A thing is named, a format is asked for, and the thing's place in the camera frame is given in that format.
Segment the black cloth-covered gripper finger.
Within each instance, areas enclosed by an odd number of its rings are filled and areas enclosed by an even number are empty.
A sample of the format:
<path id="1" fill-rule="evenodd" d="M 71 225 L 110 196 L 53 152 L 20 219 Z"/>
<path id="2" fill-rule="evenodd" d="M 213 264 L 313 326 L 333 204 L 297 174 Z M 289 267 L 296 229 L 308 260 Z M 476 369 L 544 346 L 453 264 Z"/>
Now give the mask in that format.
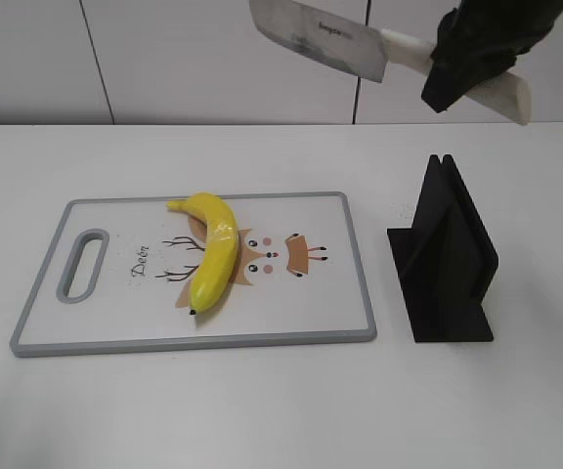
<path id="1" fill-rule="evenodd" d="M 490 29 L 463 28 L 438 34 L 421 98 L 436 112 L 447 110 L 465 93 L 491 78 Z"/>

